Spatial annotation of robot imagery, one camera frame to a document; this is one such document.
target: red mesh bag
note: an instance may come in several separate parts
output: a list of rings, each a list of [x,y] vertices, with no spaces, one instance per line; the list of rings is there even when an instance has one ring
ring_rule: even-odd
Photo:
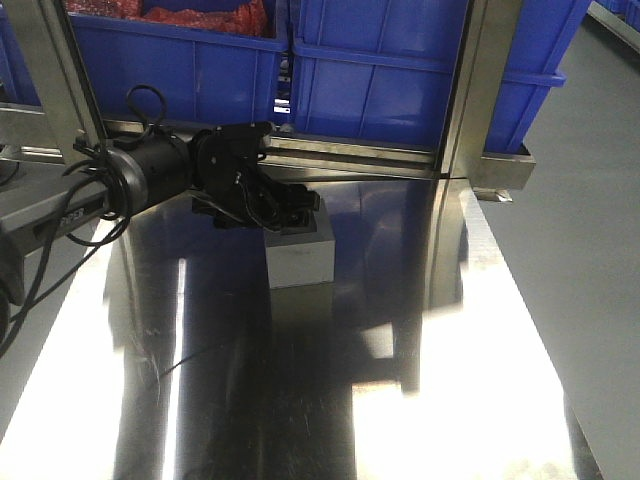
[[[191,28],[204,28],[218,32],[261,36],[267,29],[267,14],[262,0],[251,0],[233,12],[198,12],[195,10],[170,10],[154,7],[142,18]]]
[[[142,15],[142,0],[67,0],[67,11],[125,18]]]

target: metal post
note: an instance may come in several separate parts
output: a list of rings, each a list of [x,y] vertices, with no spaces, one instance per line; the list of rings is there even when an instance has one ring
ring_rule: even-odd
[[[42,108],[66,163],[83,156],[78,136],[90,145],[106,138],[100,112],[60,0],[3,0]]]
[[[447,122],[440,172],[476,185],[522,0],[469,0]]]

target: gray floor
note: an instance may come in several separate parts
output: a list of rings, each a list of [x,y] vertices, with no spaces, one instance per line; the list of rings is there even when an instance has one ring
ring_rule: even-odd
[[[640,55],[590,18],[526,144],[538,167],[483,204],[604,478],[640,477]]]

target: wire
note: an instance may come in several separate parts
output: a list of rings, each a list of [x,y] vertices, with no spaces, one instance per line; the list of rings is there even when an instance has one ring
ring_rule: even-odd
[[[151,124],[149,117],[133,102],[133,93],[139,90],[149,90],[153,92],[160,101],[160,113],[153,120],[153,124]],[[135,148],[140,145],[140,143],[142,143],[142,141],[153,132],[157,132],[159,134],[165,133],[164,130],[162,130],[162,128],[160,127],[160,123],[162,123],[167,113],[167,101],[164,95],[158,89],[150,85],[136,85],[127,93],[127,106],[142,121],[142,124],[144,126],[143,133],[129,144],[130,148]],[[116,168],[115,165],[113,165],[109,152],[104,148],[104,146],[97,146],[95,149],[91,149],[88,146],[79,143],[75,144],[74,148],[79,152],[86,154],[90,158],[81,162],[77,162],[76,164],[67,168],[64,171],[63,175],[70,175],[73,172],[84,169],[84,173],[86,173],[88,176],[69,189],[63,199],[60,201],[60,205],[58,206],[52,217],[49,230],[46,232],[45,241],[42,246],[42,253],[40,255],[40,260],[38,262],[38,268],[36,270],[36,275],[33,283],[29,288],[29,292],[27,293],[22,308],[16,315],[14,315],[10,319],[10,323],[12,324],[12,326],[9,333],[7,334],[4,342],[0,343],[0,359],[4,357],[4,355],[7,353],[7,351],[15,341],[18,333],[24,325],[29,311],[49,295],[51,295],[51,293],[53,293],[66,280],[68,280],[73,274],[75,274],[80,269],[80,267],[82,267],[93,255],[95,255],[100,247],[112,243],[120,238],[131,223],[131,218],[134,214],[131,190],[122,172],[118,168]],[[11,181],[17,174],[19,168],[20,164],[18,163],[16,164],[16,168],[11,173],[11,175],[7,179],[2,181],[2,183],[0,183],[0,186],[3,186]],[[103,220],[109,221],[114,221],[118,218],[121,218],[121,220],[116,223],[116,225],[111,229],[111,231],[109,231],[109,233],[107,233],[107,235],[105,235],[102,240],[99,240],[97,242],[83,240],[76,237],[75,235],[68,234],[67,237],[72,242],[86,247],[93,247],[93,249],[89,251],[89,253],[87,253],[82,258],[82,260],[80,260],[61,278],[59,278],[44,293],[38,295],[38,291],[40,290],[40,286],[42,285],[42,281],[44,279],[44,274],[47,270],[49,256],[51,254],[51,249],[53,247],[53,242],[56,238],[60,222],[64,217],[67,209],[69,208],[74,195],[87,185],[94,182],[101,182],[106,185],[110,195],[110,204],[113,206],[112,211],[103,214],[101,218]]]
[[[53,220],[51,221],[51,225],[47,232],[47,236],[42,247],[42,253],[40,255],[40,261],[38,262],[36,275],[33,283],[31,284],[31,288],[29,288],[29,293],[27,293],[24,304],[20,311],[11,318],[13,326],[7,334],[5,341],[0,344],[0,359],[4,357],[4,355],[7,353],[7,351],[15,341],[18,333],[20,332],[20,329],[24,325],[24,321],[27,318],[27,313],[29,313],[29,311],[34,306],[33,302],[36,299],[36,295],[38,294],[38,290],[40,289],[40,285],[42,284],[42,280],[44,279],[44,274],[49,263],[49,255],[51,254],[51,248],[53,247],[53,241],[56,238],[56,232],[58,231],[58,227],[60,225],[60,219],[64,216],[65,211],[69,207],[73,196],[82,188],[96,181],[98,180],[94,177],[87,177],[79,181],[69,189],[64,198],[60,201],[60,205],[58,206],[56,213],[53,216]]]
[[[15,178],[15,176],[18,174],[18,172],[20,171],[20,162],[16,162],[15,167],[13,168],[13,172],[11,172],[9,174],[9,176],[7,178],[5,178],[4,180],[2,180],[0,182],[0,187],[4,187],[5,185],[7,185],[11,180],[13,180]]]
[[[138,106],[133,101],[133,94],[141,90],[148,90],[152,92],[153,94],[155,94],[155,96],[158,98],[160,102],[160,113],[153,120],[151,120],[149,116],[141,108],[138,108]],[[145,138],[151,135],[151,132],[153,132],[154,129],[157,130],[156,127],[158,127],[165,119],[167,115],[167,99],[162,94],[162,92],[157,88],[151,85],[141,83],[131,88],[127,92],[127,107],[129,107],[129,110],[131,110],[131,112],[140,119],[143,127],[143,132],[137,138],[129,142],[130,148],[135,148],[138,145],[140,145],[140,143],[142,143]]]
[[[240,187],[240,190],[242,190],[245,211],[247,212],[247,215],[249,215],[249,218],[251,218],[251,220],[253,220],[256,223],[256,225],[258,225],[260,228],[264,228],[265,230],[268,230],[271,233],[277,233],[278,232],[277,227],[274,228],[274,227],[271,227],[270,225],[267,225],[267,223],[264,220],[262,220],[256,212],[254,212],[250,203],[250,198],[249,198],[250,195],[249,195],[248,187],[245,184],[243,180],[243,176],[240,172],[238,172],[238,176],[236,178],[236,184]]]
[[[10,319],[10,323],[12,324],[11,330],[6,336],[5,341],[0,344],[0,359],[6,354],[9,350],[13,342],[15,341],[18,333],[22,329],[22,326],[26,320],[27,314],[29,311],[35,307],[37,304],[42,302],[45,298],[47,298],[51,293],[53,293],[57,288],[59,288],[67,279],[69,279],[74,273],[82,267],[95,253],[98,249],[108,243],[111,243],[118,239],[129,226],[131,221],[131,217],[133,216],[132,212],[132,204],[131,204],[131,192],[128,188],[126,180],[124,177],[110,164],[109,157],[106,155],[106,152],[92,151],[93,159],[85,160],[82,162],[78,162],[75,165],[72,165],[67,170],[65,170],[64,175],[69,175],[75,171],[80,170],[81,168],[85,168],[85,173],[88,174],[87,178],[79,181],[74,186],[72,186],[69,191],[65,194],[63,199],[60,202],[60,205],[56,209],[53,219],[51,220],[51,225],[47,232],[47,236],[43,243],[42,253],[40,255],[40,260],[38,262],[38,268],[36,271],[35,278],[31,287],[29,289],[29,293],[27,294],[24,304],[20,311],[14,315]],[[87,255],[85,255],[82,260],[80,260],[74,267],[72,267],[66,274],[64,274],[60,279],[58,279],[51,287],[49,287],[43,294],[38,296],[38,291],[40,290],[40,286],[42,285],[42,281],[44,279],[44,274],[46,272],[47,265],[49,263],[49,256],[51,254],[51,249],[53,246],[53,241],[56,238],[56,233],[58,231],[60,221],[63,218],[66,210],[69,208],[71,200],[74,195],[78,193],[81,189],[86,187],[87,185],[94,182],[103,182],[108,186],[115,187],[113,193],[116,197],[119,198],[119,205],[122,205],[124,208],[123,219],[119,221],[111,231],[105,235],[105,237],[98,242],[87,242],[80,238],[77,238],[73,235],[68,235],[68,237],[75,243],[92,246],[94,247]]]

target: stainless steel frame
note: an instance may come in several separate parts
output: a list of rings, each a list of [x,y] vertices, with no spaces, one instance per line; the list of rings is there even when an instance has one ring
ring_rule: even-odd
[[[639,31],[597,2],[591,2],[588,13],[591,18],[600,22],[607,30],[616,35],[636,52],[640,53]]]
[[[521,3],[469,0],[439,152],[282,135],[272,139],[270,171],[286,167],[282,177],[306,179],[469,178],[473,187],[523,188],[535,165],[528,152],[483,154]],[[0,141],[13,146],[0,158],[72,163],[80,158],[71,147],[78,135],[96,144],[104,141],[105,131],[62,2],[6,0],[3,4],[43,109],[0,105]],[[114,126],[116,130],[138,128],[130,122],[111,122],[110,127]]]
[[[81,160],[82,154],[73,149],[76,138],[85,137],[90,145],[97,145],[104,142],[106,133],[63,3],[7,0],[3,1],[3,6],[57,147],[66,163]],[[41,123],[40,117],[29,117],[26,111],[29,110],[20,111],[21,120],[9,125],[24,122],[27,118]],[[43,128],[36,124],[34,130],[42,132]],[[30,129],[20,133],[25,137],[19,145],[31,145],[28,140]]]

